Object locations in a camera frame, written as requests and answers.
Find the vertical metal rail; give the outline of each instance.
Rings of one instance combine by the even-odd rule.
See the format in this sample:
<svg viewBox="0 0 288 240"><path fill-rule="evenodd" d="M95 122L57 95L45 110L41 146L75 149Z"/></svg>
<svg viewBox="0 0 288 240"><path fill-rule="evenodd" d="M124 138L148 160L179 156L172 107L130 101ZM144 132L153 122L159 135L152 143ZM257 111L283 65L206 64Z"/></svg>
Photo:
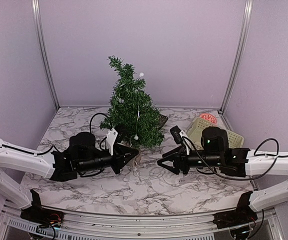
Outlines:
<svg viewBox="0 0 288 240"><path fill-rule="evenodd" d="M42 62L43 62L44 70L46 73L46 79L47 79L48 87L49 87L50 94L52 97L52 101L54 103L56 111L58 111L59 102L58 102L57 94L55 91L55 86L54 86L54 82L53 82L53 78L52 78L52 74L50 71L49 62L48 62L48 58L47 58L47 54L46 54L46 47L45 47L44 35L43 35L43 29L42 29L42 22L41 22L40 12L39 12L39 1L38 0L32 0L32 7L33 7L33 15L34 15L34 20L35 20L35 27L36 27L36 33L37 33L40 53L42 56Z"/></svg>
<svg viewBox="0 0 288 240"><path fill-rule="evenodd" d="M250 17L253 9L253 0L246 0L246 5L245 5L245 12L244 12L244 18L243 18L243 23L242 23L242 30L240 34L240 39L238 43L238 48L237 48L237 53L235 57L235 62L233 65L233 69L230 75L229 83L226 89L225 97L222 102L222 105L220 107L219 113L223 114L228 106L229 99L231 97L231 94L233 92L233 87L237 78L237 73L238 73L238 68L239 64L245 49L246 45L246 40L247 40L247 35L248 35L248 30L249 30L249 25L250 25Z"/></svg>

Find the white marble surface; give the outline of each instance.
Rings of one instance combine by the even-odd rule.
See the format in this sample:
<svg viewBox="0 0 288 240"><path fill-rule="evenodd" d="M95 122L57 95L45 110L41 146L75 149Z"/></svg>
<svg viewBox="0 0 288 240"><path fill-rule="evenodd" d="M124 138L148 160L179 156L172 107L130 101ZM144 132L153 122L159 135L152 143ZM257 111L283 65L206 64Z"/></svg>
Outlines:
<svg viewBox="0 0 288 240"><path fill-rule="evenodd" d="M40 150L55 144L59 150L68 147L68 139L89 131L89 120L97 112L107 108L62 108L56 114L45 133ZM218 125L224 127L216 111L207 109L163 108L169 117L163 127L165 140L154 150L142 150L137 173L126 166L115 175L111 168L95 177L78 178L68 182L53 182L27 173L23 180L27 188L36 190L42 204L57 208L89 213L121 215L180 215L234 208L240 195L253 190L249 181L229 181L217 176L201 175L191 169L187 184L180 184L182 174L175 175L159 166L161 154L176 147L169 129L178 125L186 130L191 121L201 113L216 116ZM93 121L93 133L97 140L105 131L99 129L102 117Z"/></svg>

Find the artificial christmas tree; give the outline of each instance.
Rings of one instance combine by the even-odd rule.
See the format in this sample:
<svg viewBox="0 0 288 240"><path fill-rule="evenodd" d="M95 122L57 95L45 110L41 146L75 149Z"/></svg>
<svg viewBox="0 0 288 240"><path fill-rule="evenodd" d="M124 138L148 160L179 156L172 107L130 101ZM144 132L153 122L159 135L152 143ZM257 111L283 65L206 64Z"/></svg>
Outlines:
<svg viewBox="0 0 288 240"><path fill-rule="evenodd" d="M116 82L110 99L109 118L100 127L109 129L119 125L125 129L124 140L134 147L152 148L164 139L160 130L160 112L153 105L151 97L145 93L143 73L135 78L135 67L123 64L120 58L110 56L109 65L115 69L120 79Z"/></svg>

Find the plastic basket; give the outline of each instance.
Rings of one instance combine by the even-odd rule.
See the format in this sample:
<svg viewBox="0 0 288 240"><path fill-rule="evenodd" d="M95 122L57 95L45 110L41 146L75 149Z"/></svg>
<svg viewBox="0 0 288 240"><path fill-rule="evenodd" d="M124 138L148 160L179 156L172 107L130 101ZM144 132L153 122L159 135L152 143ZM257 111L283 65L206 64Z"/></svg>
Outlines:
<svg viewBox="0 0 288 240"><path fill-rule="evenodd" d="M186 131L187 136L195 143L198 150L203 149L202 145L200 143L200 139L202 137L202 132L207 127L218 127L217 125L204 120L201 117L197 117L194 119L194 121L189 125L188 130ZM229 147L231 149L234 148L241 148L244 144L244 138L237 133L234 133L233 131L227 130L228 134L228 142Z"/></svg>

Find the marble tabletop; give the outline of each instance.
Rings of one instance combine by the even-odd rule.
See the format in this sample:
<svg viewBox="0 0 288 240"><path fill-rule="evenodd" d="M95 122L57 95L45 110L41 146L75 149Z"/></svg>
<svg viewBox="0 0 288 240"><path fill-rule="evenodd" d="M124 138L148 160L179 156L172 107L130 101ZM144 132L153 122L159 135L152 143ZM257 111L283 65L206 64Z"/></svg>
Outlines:
<svg viewBox="0 0 288 240"><path fill-rule="evenodd" d="M54 144L60 151L68 147L71 136L89 131L89 120L95 113L108 108L61 108L38 149ZM72 211L119 215L180 215L234 208L242 193L252 191L249 181L231 181L213 175L202 175L191 169L188 175L175 175L159 166L161 154L175 148L169 129L178 125L186 130L195 117L210 113L224 128L216 111L207 109L162 108L169 117L163 127L165 140L160 147L143 149L137 170L126 166L119 175L111 168L94 177L54 182L31 173L25 174L22 184L40 195L42 204ZM107 131L101 131L100 116L94 118L92 131L98 142Z"/></svg>

